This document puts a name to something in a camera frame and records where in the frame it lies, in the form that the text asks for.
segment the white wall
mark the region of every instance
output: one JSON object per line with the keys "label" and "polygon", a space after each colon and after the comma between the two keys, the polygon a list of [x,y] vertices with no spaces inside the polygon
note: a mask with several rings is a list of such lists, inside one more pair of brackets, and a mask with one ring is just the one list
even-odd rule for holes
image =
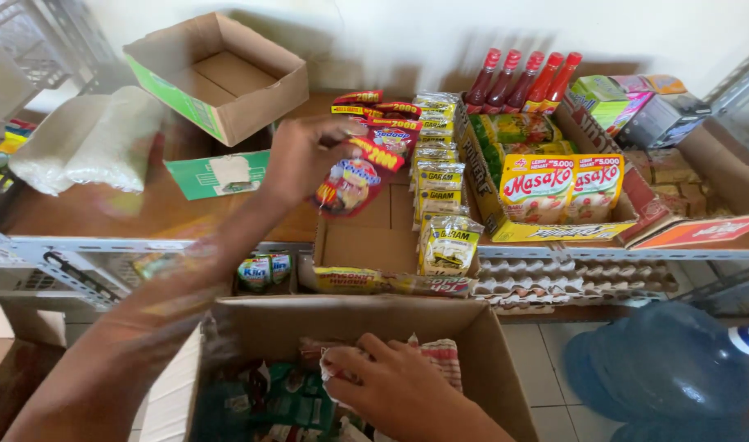
{"label": "white wall", "polygon": [[193,16],[232,13],[306,59],[314,88],[462,90],[494,45],[580,51],[583,75],[674,74],[704,97],[749,55],[749,0],[82,1],[119,53]]}

